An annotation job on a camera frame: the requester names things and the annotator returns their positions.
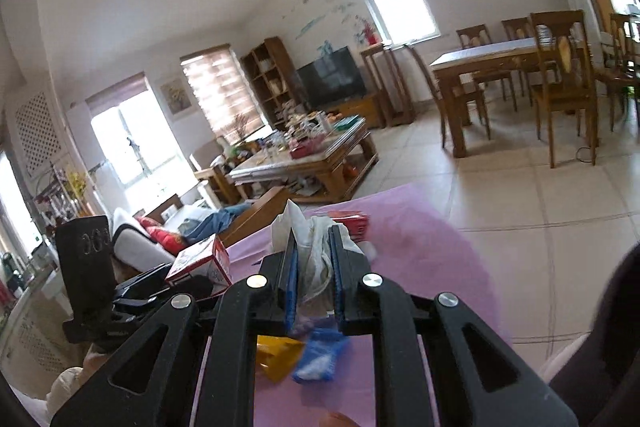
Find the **blue white wrapper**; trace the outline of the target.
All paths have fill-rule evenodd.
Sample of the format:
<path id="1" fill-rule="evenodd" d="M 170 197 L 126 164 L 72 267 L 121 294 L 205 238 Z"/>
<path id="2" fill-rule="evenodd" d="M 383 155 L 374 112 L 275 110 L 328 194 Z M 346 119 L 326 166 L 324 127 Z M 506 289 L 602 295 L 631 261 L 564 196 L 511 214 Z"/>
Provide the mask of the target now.
<path id="1" fill-rule="evenodd" d="M 336 329 L 314 329 L 294 369 L 297 384 L 333 381 L 337 362 L 348 345 L 348 338 Z"/>

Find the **wooden chair behind table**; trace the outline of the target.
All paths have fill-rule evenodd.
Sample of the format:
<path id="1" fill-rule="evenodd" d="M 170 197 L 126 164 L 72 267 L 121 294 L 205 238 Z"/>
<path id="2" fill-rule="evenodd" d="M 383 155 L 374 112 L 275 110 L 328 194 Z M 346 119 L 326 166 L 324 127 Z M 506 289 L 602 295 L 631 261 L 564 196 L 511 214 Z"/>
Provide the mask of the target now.
<path id="1" fill-rule="evenodd" d="M 485 24 L 457 29 L 456 34 L 464 50 L 489 46 L 494 43 Z M 512 72 L 506 66 L 500 65 L 496 61 L 484 60 L 471 72 L 471 75 L 479 88 L 485 88 L 491 82 L 498 82 L 503 101 L 506 101 L 506 92 L 510 92 L 513 109 L 518 110 Z"/>

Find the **sofa with red cushions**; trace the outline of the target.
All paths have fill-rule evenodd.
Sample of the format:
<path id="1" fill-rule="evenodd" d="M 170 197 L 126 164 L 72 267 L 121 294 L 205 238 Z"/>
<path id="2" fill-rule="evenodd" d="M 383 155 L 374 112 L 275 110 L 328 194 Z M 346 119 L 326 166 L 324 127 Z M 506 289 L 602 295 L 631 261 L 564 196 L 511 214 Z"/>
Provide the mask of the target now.
<path id="1" fill-rule="evenodd" d="M 219 210 L 185 205 L 162 225 L 153 218 L 134 217 L 125 209 L 116 208 L 112 221 L 113 256 L 134 271 L 149 271 L 171 262 L 183 249 L 227 232 L 249 209 L 248 202 Z"/>

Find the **wooden tv cabinet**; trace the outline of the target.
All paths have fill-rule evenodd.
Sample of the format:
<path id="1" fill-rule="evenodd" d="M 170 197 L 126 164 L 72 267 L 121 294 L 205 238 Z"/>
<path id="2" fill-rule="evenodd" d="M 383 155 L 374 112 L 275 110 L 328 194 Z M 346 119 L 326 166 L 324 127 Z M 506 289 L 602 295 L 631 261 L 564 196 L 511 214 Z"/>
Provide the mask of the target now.
<path id="1" fill-rule="evenodd" d="M 366 121 L 369 129 L 386 127 L 386 120 L 376 94 L 367 94 L 362 98 L 352 98 L 348 101 L 332 104 L 326 109 L 326 113 L 342 114 L 344 117 L 360 116 Z"/>

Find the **wooden bookshelf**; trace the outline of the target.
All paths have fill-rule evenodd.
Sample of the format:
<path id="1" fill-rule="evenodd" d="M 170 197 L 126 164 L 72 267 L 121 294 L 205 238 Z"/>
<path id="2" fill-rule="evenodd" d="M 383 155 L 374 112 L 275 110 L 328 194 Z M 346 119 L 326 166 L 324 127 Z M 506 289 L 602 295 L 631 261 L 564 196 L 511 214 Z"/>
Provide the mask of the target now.
<path id="1" fill-rule="evenodd" d="M 240 58 L 240 63 L 268 124 L 285 130 L 290 109 L 302 103 L 299 77 L 279 37 L 265 38 Z"/>

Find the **wooden dining chair front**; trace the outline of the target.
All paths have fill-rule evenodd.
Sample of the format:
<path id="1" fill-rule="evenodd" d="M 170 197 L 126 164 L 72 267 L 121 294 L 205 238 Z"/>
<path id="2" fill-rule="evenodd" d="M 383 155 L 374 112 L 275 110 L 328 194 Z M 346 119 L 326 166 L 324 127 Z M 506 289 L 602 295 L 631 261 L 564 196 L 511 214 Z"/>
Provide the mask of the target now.
<path id="1" fill-rule="evenodd" d="M 547 130 L 549 165 L 554 168 L 553 115 L 570 112 L 576 128 L 585 130 L 590 161 L 599 145 L 598 100 L 590 46 L 581 10 L 535 12 L 529 15 L 535 31 L 541 83 L 530 88 L 536 131 Z"/>

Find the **white tissue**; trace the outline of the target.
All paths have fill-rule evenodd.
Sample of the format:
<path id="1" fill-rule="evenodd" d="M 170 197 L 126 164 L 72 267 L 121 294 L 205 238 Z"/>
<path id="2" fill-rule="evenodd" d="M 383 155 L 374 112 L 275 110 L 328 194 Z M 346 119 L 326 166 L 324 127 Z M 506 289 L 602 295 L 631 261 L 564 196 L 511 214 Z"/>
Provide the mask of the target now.
<path id="1" fill-rule="evenodd" d="M 372 262 L 378 253 L 372 243 L 356 243 L 346 225 L 329 216 L 307 218 L 303 211 L 288 200 L 280 215 L 270 225 L 272 250 L 277 253 L 288 246 L 294 236 L 298 250 L 297 304 L 306 317 L 324 317 L 334 309 L 332 297 L 333 269 L 329 246 L 329 231 L 333 225 L 340 229 L 343 246 L 363 255 Z"/>

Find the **wooden dining table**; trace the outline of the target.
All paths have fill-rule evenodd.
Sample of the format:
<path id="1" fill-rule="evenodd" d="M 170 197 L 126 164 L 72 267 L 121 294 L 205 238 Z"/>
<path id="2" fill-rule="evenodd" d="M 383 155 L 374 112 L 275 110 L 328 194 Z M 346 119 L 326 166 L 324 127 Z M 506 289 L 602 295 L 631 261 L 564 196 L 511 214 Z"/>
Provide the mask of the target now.
<path id="1" fill-rule="evenodd" d="M 463 127 L 470 123 L 468 110 L 454 96 L 454 88 L 461 84 L 460 76 L 494 69 L 513 70 L 523 61 L 536 60 L 536 41 L 534 38 L 525 38 L 447 52 L 431 62 L 431 72 L 442 94 L 455 158 L 468 155 Z"/>

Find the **wooden chair by doorway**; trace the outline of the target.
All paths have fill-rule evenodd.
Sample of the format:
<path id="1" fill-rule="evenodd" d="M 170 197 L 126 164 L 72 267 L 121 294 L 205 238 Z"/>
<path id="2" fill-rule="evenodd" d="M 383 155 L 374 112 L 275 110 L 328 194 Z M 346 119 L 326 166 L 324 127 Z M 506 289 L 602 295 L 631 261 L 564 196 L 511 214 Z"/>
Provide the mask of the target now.
<path id="1" fill-rule="evenodd" d="M 632 94 L 636 119 L 639 119 L 639 22 L 629 14 L 610 15 L 611 43 L 602 43 L 604 66 L 597 68 L 596 79 L 604 84 L 608 97 L 608 124 L 614 130 L 615 104 L 628 109 Z"/>

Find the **red white carton box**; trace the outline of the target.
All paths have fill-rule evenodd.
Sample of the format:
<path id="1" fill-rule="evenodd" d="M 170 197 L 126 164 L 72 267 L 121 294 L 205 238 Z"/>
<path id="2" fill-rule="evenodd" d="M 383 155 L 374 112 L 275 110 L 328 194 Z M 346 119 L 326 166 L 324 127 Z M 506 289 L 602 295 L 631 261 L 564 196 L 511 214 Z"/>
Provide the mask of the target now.
<path id="1" fill-rule="evenodd" d="M 178 293 L 196 300 L 223 294 L 232 284 L 230 257 L 218 234 L 183 249 L 165 277 Z"/>

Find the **red small box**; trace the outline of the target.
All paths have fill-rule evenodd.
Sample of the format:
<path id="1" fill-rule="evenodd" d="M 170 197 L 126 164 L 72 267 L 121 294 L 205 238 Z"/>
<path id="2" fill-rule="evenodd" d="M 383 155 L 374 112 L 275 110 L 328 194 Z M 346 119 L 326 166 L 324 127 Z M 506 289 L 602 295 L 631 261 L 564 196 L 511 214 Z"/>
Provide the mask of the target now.
<path id="1" fill-rule="evenodd" d="M 355 243 L 362 242 L 366 238 L 370 219 L 365 213 L 332 210 L 328 212 L 328 216 L 339 225 L 344 225 Z"/>

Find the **wooden coffee table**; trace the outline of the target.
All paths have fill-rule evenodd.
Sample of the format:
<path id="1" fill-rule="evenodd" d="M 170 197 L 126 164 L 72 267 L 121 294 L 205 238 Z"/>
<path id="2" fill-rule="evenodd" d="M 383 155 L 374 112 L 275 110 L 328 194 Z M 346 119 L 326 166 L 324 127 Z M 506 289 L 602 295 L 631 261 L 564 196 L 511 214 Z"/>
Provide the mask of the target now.
<path id="1" fill-rule="evenodd" d="M 319 144 L 318 152 L 293 158 L 286 152 L 264 150 L 243 161 L 230 179 L 243 196 L 254 183 L 278 182 L 288 185 L 290 197 L 303 204 L 344 202 L 378 162 L 378 151 L 360 116 L 348 117 L 352 125 L 332 132 Z"/>

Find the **yellow wrapper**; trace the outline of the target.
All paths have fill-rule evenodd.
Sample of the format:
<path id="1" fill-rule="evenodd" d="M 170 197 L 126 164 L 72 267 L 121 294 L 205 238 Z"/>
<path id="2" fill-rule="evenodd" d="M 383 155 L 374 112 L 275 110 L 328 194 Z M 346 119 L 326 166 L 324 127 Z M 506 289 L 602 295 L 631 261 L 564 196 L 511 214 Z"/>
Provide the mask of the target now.
<path id="1" fill-rule="evenodd" d="M 256 364 L 272 383 L 277 384 L 294 371 L 304 349 L 305 343 L 297 339 L 259 335 Z"/>

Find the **small framed flower picture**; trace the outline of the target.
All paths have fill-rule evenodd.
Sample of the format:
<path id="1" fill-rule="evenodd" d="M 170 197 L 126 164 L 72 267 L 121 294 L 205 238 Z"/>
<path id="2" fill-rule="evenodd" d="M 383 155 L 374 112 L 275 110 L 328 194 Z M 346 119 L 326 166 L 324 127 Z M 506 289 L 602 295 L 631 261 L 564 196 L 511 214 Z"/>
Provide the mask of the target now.
<path id="1" fill-rule="evenodd" d="M 177 117 L 192 108 L 188 90 L 179 78 L 164 81 L 160 85 L 160 93 L 171 117 Z"/>

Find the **black television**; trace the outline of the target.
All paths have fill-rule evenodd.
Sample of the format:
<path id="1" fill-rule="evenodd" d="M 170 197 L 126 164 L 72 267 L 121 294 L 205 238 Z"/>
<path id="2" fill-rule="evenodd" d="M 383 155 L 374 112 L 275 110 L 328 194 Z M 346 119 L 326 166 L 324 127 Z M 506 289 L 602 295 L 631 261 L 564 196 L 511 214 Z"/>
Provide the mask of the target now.
<path id="1" fill-rule="evenodd" d="M 368 94 L 360 69 L 347 46 L 303 66 L 297 75 L 306 103 L 312 109 Z"/>

